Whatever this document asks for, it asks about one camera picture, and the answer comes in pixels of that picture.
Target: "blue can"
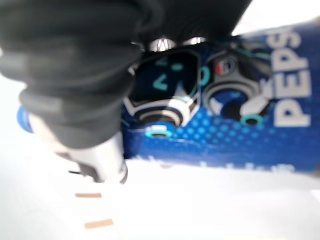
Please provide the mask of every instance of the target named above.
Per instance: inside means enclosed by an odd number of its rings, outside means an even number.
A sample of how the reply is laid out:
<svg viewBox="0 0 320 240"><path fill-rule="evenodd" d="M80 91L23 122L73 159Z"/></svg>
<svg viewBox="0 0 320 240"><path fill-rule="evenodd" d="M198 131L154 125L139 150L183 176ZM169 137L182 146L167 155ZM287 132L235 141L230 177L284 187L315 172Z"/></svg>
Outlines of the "blue can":
<svg viewBox="0 0 320 240"><path fill-rule="evenodd" d="M127 159L312 173L320 20L148 55L124 100Z"/></svg>

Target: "pepsi logo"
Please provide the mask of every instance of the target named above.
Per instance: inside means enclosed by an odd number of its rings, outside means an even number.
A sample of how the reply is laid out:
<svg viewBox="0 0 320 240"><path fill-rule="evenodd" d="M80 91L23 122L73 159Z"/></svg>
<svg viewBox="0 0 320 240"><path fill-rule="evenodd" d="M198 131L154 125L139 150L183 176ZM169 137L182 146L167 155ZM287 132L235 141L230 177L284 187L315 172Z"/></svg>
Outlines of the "pepsi logo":
<svg viewBox="0 0 320 240"><path fill-rule="evenodd" d="M215 65L215 73L219 76L227 76L234 72L236 68L236 63L231 58L225 58L223 60L220 60Z"/></svg>

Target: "printed helmet graphic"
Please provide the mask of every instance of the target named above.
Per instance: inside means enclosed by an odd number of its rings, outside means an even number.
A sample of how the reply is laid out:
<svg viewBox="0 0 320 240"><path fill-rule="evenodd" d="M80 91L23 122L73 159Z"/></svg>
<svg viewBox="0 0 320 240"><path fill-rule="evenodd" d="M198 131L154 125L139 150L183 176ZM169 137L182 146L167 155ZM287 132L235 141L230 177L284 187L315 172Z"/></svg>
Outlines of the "printed helmet graphic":
<svg viewBox="0 0 320 240"><path fill-rule="evenodd" d="M124 100L141 125L185 126L200 105L200 58L191 50L171 50L133 67L135 87Z"/></svg>
<svg viewBox="0 0 320 240"><path fill-rule="evenodd" d="M209 114L246 125L262 123L271 100L264 95L253 67L227 51L214 54L207 67L212 77L204 89L203 104Z"/></svg>

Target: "blue dotted pattern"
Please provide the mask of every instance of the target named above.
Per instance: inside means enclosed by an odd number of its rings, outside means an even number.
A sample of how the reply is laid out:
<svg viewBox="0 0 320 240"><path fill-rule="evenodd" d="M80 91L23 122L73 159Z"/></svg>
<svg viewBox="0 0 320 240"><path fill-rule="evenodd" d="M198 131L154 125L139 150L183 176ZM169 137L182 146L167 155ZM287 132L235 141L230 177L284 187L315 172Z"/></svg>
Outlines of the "blue dotted pattern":
<svg viewBox="0 0 320 240"><path fill-rule="evenodd" d="M305 28L297 29L303 37L303 45L295 49L299 56L313 56L309 46L317 46L319 30L306 35ZM264 42L264 36L252 41ZM195 48L201 53L202 65L213 51L209 48ZM185 127L173 128L169 139L145 137L142 132L132 131L132 126L123 126L125 155L137 155L182 164L199 166L200 161L207 166L220 167L232 163L243 168L246 163L254 163L260 169L270 170L276 164L291 164L300 172L314 171L320 163L320 83L319 61L309 59L312 79L312 98L296 98L306 114L311 114L311 127L274 127L274 109L277 102L269 106L263 124L247 126L242 123L209 115L203 105ZM132 121L124 111L123 118Z"/></svg>

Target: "orange tape strip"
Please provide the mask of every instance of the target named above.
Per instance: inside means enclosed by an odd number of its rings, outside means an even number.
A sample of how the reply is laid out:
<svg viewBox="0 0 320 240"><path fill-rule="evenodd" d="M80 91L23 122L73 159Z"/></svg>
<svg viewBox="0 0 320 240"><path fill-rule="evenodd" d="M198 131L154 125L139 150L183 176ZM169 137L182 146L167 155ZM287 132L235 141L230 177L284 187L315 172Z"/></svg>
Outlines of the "orange tape strip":
<svg viewBox="0 0 320 240"><path fill-rule="evenodd" d="M93 222L87 222L84 224L84 227L86 229L96 229L96 228L102 228L102 227L109 227L114 224L114 221L112 219L107 220L101 220L101 221L93 221Z"/></svg>
<svg viewBox="0 0 320 240"><path fill-rule="evenodd" d="M101 193L76 193L77 198L102 198Z"/></svg>

